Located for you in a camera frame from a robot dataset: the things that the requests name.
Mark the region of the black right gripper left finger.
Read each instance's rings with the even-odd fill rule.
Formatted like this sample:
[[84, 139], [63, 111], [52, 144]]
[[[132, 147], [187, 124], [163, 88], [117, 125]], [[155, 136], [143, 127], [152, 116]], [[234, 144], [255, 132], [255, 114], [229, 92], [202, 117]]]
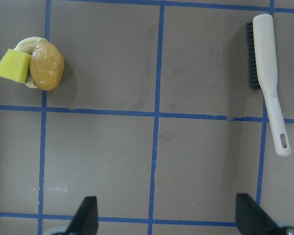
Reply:
[[73, 220], [66, 229], [67, 235], [96, 235], [98, 231], [98, 205], [96, 196], [83, 199]]

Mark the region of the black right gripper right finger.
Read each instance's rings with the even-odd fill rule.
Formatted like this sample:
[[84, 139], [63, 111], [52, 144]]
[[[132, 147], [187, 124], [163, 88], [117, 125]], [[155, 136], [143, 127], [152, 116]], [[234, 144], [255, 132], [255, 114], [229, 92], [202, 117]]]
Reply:
[[237, 193], [235, 223], [242, 235], [269, 235], [279, 226], [248, 193]]

